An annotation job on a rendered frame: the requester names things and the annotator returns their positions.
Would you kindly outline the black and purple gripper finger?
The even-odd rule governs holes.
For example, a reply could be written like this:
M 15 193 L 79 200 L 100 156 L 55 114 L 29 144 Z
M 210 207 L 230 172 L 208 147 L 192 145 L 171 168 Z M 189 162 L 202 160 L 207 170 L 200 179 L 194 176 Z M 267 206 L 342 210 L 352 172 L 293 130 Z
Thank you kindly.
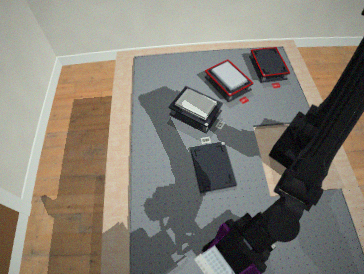
M 232 229 L 230 229 L 226 223 L 222 223 L 219 227 L 219 230 L 216 234 L 216 237 L 214 239 L 214 241 L 211 243 L 211 245 L 208 247 L 208 249 L 210 249 L 211 247 L 213 247 L 215 244 L 217 244 L 223 237 L 225 237 Z
M 254 264 L 254 263 L 253 263 Z M 257 267 L 255 266 L 255 264 L 253 265 L 251 264 L 249 267 L 247 267 L 245 270 L 243 270 L 242 272 L 240 272 L 239 274 L 262 274 Z

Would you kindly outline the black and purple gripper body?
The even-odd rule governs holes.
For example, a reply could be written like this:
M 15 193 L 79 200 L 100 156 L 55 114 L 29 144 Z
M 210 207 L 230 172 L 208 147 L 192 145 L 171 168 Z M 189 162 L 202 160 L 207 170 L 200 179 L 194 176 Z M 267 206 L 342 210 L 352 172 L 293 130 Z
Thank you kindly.
M 263 218 L 265 219 L 266 222 L 268 222 L 268 218 L 266 217 L 266 215 L 264 214 L 264 212 L 262 213 Z M 245 224 L 245 221 L 241 218 L 237 221 L 234 222 L 233 219 L 229 219 L 226 222 L 226 225 L 232 229 L 236 229 L 237 233 L 240 234 L 240 236 L 242 236 L 241 234 L 243 233 L 243 231 L 240 229 L 242 225 Z M 257 267 L 257 269 L 261 272 L 264 273 L 267 266 L 264 262 L 266 262 L 270 256 L 270 252 L 269 250 L 265 250 L 263 253 L 253 253 L 252 255 L 248 256 L 251 261 L 255 264 L 255 266 Z

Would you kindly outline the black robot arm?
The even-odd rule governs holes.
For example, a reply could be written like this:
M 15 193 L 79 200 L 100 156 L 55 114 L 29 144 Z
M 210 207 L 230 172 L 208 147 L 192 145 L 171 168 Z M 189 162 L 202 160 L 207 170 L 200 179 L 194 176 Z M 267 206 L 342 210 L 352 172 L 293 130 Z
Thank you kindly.
M 280 198 L 264 211 L 268 222 L 259 212 L 240 228 L 236 241 L 244 254 L 263 253 L 277 241 L 297 237 L 304 209 L 309 212 L 318 203 L 330 165 L 363 112 L 364 37 L 330 95 L 319 106 L 312 104 L 304 121 L 290 128 L 300 153 L 274 188 Z

